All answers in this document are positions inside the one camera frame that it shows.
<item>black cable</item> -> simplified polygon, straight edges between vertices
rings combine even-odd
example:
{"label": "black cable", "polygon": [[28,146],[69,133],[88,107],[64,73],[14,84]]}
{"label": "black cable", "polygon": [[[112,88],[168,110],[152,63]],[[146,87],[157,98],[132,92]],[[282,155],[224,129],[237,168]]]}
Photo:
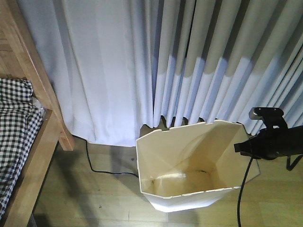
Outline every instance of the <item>black cable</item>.
{"label": "black cable", "polygon": [[90,161],[90,158],[89,158],[89,148],[88,148],[88,144],[87,144],[87,140],[85,141],[86,143],[86,154],[87,154],[87,159],[89,160],[89,166],[90,166],[90,169],[95,172],[95,173],[104,173],[104,174],[113,174],[113,175],[125,175],[125,174],[130,174],[130,175],[134,175],[136,177],[139,178],[139,176],[137,174],[134,174],[134,173],[129,173],[129,172],[122,172],[122,173],[113,173],[113,172],[109,172],[109,171],[98,171],[98,170],[94,170],[93,169],[93,166],[91,165],[91,161]]}
{"label": "black cable", "polygon": [[243,178],[243,182],[241,185],[241,189],[240,189],[240,193],[239,193],[239,198],[238,198],[238,206],[237,206],[237,216],[238,216],[238,227],[241,227],[241,219],[240,219],[240,203],[241,203],[241,197],[242,197],[242,193],[243,193],[243,189],[244,189],[244,185],[245,185],[245,181],[248,175],[248,172],[250,170],[250,166],[252,163],[253,157],[250,158],[250,162],[247,165],[247,169]]}

